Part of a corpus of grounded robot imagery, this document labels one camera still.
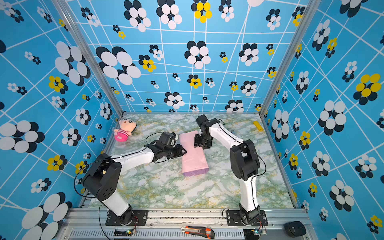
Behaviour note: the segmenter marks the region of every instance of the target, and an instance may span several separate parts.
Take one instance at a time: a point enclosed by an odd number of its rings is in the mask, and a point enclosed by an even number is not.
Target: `folded cloth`
[[[196,134],[197,131],[192,131],[179,135],[180,144],[187,150],[187,153],[182,156],[182,173],[186,177],[204,174],[209,170],[203,149],[201,147],[194,148]]]

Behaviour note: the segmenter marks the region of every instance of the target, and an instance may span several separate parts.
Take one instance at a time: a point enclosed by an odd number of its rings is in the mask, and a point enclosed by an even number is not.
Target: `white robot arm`
[[[201,115],[196,122],[202,133],[195,136],[195,147],[208,149],[215,138],[230,151],[231,169],[240,183],[240,215],[244,224],[253,224],[260,213],[256,198],[256,175],[260,162],[253,142],[233,135],[217,119],[208,120]],[[141,164],[184,155],[186,150],[175,143],[175,133],[163,132],[158,140],[145,145],[144,149],[122,156],[101,154],[83,177],[83,186],[120,219],[121,225],[129,224],[132,207],[116,191],[119,176]]]
[[[240,215],[244,224],[253,224],[260,214],[256,197],[256,177],[260,162],[255,145],[251,140],[243,140],[232,134],[216,118],[208,120],[205,115],[201,115],[196,122],[202,133],[196,134],[195,147],[209,149],[215,138],[229,150],[231,168],[240,184]]]

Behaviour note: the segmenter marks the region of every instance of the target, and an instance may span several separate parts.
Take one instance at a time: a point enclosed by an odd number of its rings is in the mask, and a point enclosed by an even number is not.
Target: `table surface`
[[[155,132],[181,134],[199,130],[196,118],[200,114],[127,114],[137,127],[126,142],[116,142],[112,155],[125,154],[142,148],[145,138]],[[267,171],[257,177],[257,200],[262,209],[293,208],[288,190],[265,131],[257,130],[253,121],[261,123],[258,114],[205,114],[208,119],[222,119],[235,135],[255,143],[257,153],[266,163]],[[148,138],[158,139],[160,134]],[[117,191],[133,208],[238,208],[240,186],[232,173],[229,151],[216,139],[204,150],[209,166],[206,174],[184,177],[181,157],[166,162],[149,163],[121,175]],[[259,173],[264,172],[260,162]],[[100,203],[92,199],[89,207]]]

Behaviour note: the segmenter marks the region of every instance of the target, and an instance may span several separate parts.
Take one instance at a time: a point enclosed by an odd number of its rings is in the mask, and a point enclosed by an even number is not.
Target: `stuffed toy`
[[[137,124],[131,119],[123,119],[119,121],[120,128],[115,129],[114,136],[116,141],[125,142],[128,139],[128,136],[132,135],[132,131],[136,128]]]

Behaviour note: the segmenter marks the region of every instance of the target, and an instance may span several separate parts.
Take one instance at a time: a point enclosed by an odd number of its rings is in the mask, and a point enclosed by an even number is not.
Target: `black mounting plate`
[[[257,218],[262,222],[263,226],[268,226],[268,220],[266,218],[265,211],[260,210],[260,215]],[[241,221],[240,210],[227,210],[227,224],[230,227],[235,227],[235,226],[248,227],[244,225]],[[258,220],[256,220],[256,222],[252,224],[252,227],[259,227],[259,226],[260,226],[260,222]]]
[[[127,226],[145,226],[148,217],[148,210],[132,210],[132,221]],[[120,219],[115,215],[111,214],[111,211],[108,211],[107,221],[105,222],[106,226],[122,226]]]

